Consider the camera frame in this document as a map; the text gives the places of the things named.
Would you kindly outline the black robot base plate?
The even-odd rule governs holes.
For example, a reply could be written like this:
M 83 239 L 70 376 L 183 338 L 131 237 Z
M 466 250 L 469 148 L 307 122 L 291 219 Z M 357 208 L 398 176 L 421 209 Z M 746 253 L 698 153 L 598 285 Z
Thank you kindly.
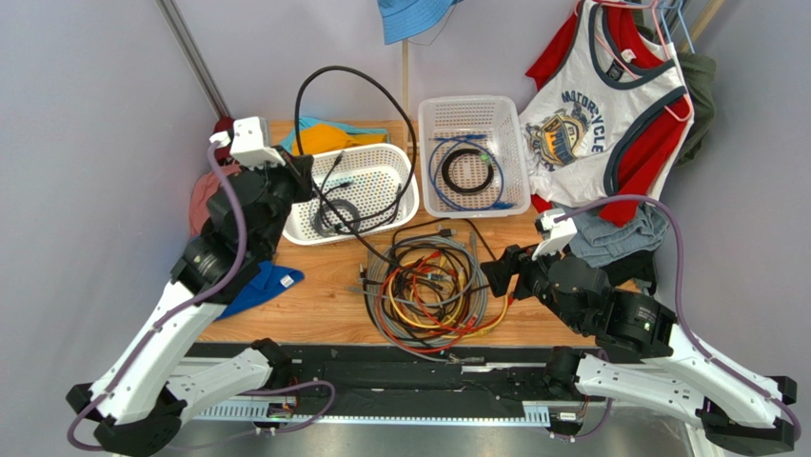
M 544 385 L 549 347 L 461 347 L 460 364 L 420 359 L 385 345 L 282 347 L 299 382 L 329 381 L 343 413 L 515 412 L 520 402 L 579 407 L 581 394 L 553 394 Z

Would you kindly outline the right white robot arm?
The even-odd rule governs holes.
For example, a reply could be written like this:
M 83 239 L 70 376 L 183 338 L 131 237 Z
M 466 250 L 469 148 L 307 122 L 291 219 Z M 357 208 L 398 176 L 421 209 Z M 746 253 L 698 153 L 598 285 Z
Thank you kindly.
M 612 287 L 604 271 L 577 257 L 533 257 L 517 246 L 481 269 L 495 296 L 506 295 L 514 282 L 515 299 L 538 299 L 605 351 L 602 359 L 554 348 L 542 378 L 553 398 L 603 397 L 647 407 L 743 456 L 794 449 L 798 428 L 783 407 L 796 400 L 796 382 L 759 375 L 701 348 L 676 313 L 652 297 Z

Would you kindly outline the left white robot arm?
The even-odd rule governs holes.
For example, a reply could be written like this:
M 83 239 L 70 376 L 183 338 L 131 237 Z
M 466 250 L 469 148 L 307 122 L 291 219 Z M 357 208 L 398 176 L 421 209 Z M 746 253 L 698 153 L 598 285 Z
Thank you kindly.
M 94 451 L 150 456 L 203 410 L 232 396 L 292 380 L 290 358 L 268 338 L 231 359 L 174 379 L 172 374 L 212 322 L 261 305 L 303 279 L 274 258 L 294 205 L 312 190 L 310 156 L 285 155 L 279 166 L 215 170 L 221 186 L 208 219 L 173 267 L 164 293 L 119 360 L 97 381 L 74 386 L 67 402 L 91 420 Z

